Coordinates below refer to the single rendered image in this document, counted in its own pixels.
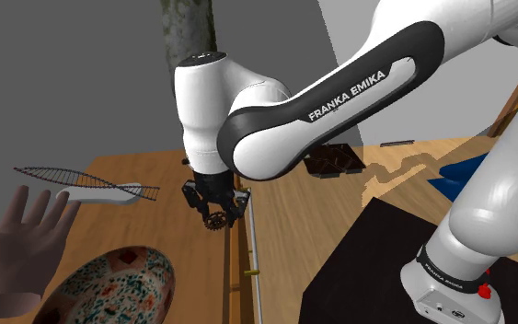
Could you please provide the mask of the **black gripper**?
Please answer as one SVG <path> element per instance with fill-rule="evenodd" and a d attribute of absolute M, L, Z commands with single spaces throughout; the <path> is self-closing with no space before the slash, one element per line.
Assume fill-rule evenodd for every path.
<path fill-rule="evenodd" d="M 217 203 L 226 210 L 227 220 L 242 218 L 251 196 L 249 188 L 234 190 L 234 173 L 218 174 L 193 172 L 194 180 L 187 180 L 181 190 L 190 208 L 196 209 L 202 219 L 209 217 L 209 203 Z"/>

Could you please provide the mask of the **brown gear wheel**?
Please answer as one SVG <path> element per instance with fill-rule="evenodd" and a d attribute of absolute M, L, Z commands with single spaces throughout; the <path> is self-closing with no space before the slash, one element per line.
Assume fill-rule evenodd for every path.
<path fill-rule="evenodd" d="M 227 225 L 227 216 L 225 212 L 218 211 L 210 213 L 204 220 L 204 226 L 212 231 L 220 230 Z"/>

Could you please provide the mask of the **helix model on white base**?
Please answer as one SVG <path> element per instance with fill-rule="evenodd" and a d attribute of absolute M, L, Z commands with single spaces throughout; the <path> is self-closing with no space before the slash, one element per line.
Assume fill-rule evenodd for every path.
<path fill-rule="evenodd" d="M 160 188 L 138 182 L 114 184 L 85 172 L 51 167 L 15 168 L 15 171 L 35 179 L 63 185 L 58 192 L 69 194 L 69 203 L 129 205 L 140 199 L 155 202 Z"/>

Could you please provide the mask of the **dark brown crate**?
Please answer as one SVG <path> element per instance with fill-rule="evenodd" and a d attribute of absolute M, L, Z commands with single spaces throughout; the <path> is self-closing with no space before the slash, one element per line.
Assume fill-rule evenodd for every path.
<path fill-rule="evenodd" d="M 308 173 L 316 178 L 338 178 L 361 173 L 366 165 L 348 144 L 321 145 L 303 159 Z"/>

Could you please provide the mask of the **patterned ceramic bowl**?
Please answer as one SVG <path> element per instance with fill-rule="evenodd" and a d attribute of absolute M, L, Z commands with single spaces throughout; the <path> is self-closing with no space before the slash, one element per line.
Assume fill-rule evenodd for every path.
<path fill-rule="evenodd" d="M 172 263 L 161 251 L 114 249 L 63 280 L 31 324 L 163 324 L 175 283 Z"/>

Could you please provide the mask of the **black robot stand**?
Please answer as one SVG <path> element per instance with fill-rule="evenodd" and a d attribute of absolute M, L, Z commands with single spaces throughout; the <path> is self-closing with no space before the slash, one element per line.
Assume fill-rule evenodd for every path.
<path fill-rule="evenodd" d="M 434 324 L 400 281 L 436 226 L 373 198 L 303 293 L 298 324 Z M 490 278 L 506 324 L 518 324 L 518 262 L 501 258 Z"/>

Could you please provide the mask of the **mottled grey-green trunk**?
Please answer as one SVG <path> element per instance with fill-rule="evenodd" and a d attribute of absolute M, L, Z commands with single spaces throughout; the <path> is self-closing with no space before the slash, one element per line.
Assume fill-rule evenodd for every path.
<path fill-rule="evenodd" d="M 159 0 L 165 53 L 171 80 L 185 58 L 216 52 L 212 0 Z"/>

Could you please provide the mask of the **pink hand figure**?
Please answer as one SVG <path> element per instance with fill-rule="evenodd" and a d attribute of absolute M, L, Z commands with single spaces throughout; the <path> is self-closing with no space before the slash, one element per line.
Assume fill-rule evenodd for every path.
<path fill-rule="evenodd" d="M 26 211 L 29 188 L 17 188 L 0 223 L 0 318 L 19 317 L 36 307 L 56 274 L 81 202 L 63 192 L 52 207 L 42 191 Z"/>

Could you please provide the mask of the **blue mat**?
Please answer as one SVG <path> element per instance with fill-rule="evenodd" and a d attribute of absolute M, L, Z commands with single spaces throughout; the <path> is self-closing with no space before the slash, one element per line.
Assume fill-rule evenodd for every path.
<path fill-rule="evenodd" d="M 439 169 L 440 178 L 428 179 L 428 182 L 445 198 L 453 202 L 487 155 L 485 153 L 443 166 Z"/>

